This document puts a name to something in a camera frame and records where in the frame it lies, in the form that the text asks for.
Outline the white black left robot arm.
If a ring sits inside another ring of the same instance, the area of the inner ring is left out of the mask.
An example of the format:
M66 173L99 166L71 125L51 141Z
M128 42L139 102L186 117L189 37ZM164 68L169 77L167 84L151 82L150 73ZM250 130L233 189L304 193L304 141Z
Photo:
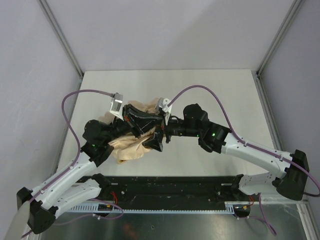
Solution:
M142 158L151 150L162 151L161 132L168 124L172 107L169 104L143 105L132 101L113 103L108 122L89 120L78 146L75 159L43 183L17 192L17 205L29 203L27 224L31 232L47 230L67 209L96 197L102 197L109 183L100 173L93 175L82 187L71 186L87 173L97 169L110 156L119 163Z

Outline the beige folding umbrella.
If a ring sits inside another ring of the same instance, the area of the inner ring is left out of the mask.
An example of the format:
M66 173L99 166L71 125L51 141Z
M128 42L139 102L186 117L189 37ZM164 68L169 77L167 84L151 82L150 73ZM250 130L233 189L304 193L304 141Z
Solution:
M142 112L158 114L159 111L156 110L156 104L158 101L159 98L156 97L150 102L143 103L137 100L129 100L127 103L133 105ZM136 138L132 133L126 133L124 136L112 140L109 143L110 146L114 147L111 155L116 159L118 164L142 158L146 153L153 150L150 147L145 147L143 143L151 138L154 133L155 128L152 128L140 138Z

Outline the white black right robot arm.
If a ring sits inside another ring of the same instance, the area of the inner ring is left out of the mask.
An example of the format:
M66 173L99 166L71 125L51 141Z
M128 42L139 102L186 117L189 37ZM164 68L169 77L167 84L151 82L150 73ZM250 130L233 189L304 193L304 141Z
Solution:
M143 130L152 128L155 133L145 146L159 152L162 141L169 143L172 136L197 137L198 145L208 153L237 157L265 169L266 173L236 176L233 187L246 195L276 192L300 201L305 194L309 165L303 151L290 153L247 141L231 128L211 122L197 103L184 108L183 119L172 119L167 113L148 114Z

